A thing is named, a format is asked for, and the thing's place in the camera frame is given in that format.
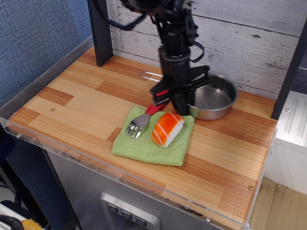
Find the blue fabric wall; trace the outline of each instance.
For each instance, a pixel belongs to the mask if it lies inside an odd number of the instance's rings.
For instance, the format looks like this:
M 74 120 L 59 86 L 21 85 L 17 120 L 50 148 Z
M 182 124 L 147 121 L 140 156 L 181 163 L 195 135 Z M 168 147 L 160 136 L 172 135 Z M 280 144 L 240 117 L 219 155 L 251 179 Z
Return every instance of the blue fabric wall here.
M 0 107 L 91 35 L 86 0 L 0 1 Z M 54 230 L 72 218 L 41 149 L 15 139 L 7 157 Z
M 86 0 L 2 0 L 0 107 L 90 35 Z

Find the green cloth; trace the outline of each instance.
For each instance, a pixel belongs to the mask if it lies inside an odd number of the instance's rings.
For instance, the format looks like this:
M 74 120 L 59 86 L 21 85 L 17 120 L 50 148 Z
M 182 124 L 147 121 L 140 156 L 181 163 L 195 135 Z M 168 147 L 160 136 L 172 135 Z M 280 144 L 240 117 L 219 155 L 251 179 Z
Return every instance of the green cloth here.
M 138 138 L 126 135 L 129 123 L 136 117 L 144 114 L 146 109 L 134 107 L 117 138 L 114 141 L 112 153 L 122 157 L 128 157 L 146 163 L 181 166 L 188 147 L 189 138 L 194 125 L 192 116 L 183 116 L 185 123 L 181 132 L 175 137 L 167 148 L 160 147 L 153 143 L 152 132 L 155 124 L 165 112 L 157 112 L 150 116 Z

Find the salmon sushi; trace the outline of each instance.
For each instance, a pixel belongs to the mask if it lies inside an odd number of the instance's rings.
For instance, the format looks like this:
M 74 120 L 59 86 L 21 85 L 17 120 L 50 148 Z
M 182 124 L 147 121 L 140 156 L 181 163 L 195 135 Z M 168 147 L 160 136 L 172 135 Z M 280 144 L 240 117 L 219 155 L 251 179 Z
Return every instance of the salmon sushi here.
M 178 114 L 164 114 L 154 127 L 152 133 L 153 142 L 167 148 L 183 128 L 184 122 L 184 118 Z

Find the white wooden wall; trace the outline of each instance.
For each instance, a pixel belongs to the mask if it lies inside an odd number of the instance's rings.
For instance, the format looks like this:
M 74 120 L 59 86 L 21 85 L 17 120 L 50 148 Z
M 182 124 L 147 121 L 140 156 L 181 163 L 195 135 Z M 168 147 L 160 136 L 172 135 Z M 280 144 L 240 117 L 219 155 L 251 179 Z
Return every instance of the white wooden wall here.
M 307 0 L 194 0 L 197 39 L 206 49 L 191 66 L 209 65 L 239 89 L 277 99 L 307 18 Z M 109 18 L 121 24 L 140 15 L 107 0 Z M 161 45 L 149 17 L 133 31 L 111 28 L 114 54 L 160 66 Z M 192 57 L 200 51 L 192 48 Z

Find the stainless steel bowl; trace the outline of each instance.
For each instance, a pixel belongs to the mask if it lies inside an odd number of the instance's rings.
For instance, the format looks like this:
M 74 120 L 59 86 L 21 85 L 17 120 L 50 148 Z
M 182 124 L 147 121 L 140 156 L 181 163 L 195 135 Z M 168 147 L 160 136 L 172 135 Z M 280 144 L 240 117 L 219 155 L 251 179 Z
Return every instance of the stainless steel bowl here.
M 229 80 L 211 75 L 211 83 L 198 88 L 189 114 L 200 120 L 215 120 L 225 116 L 238 98 L 236 86 Z

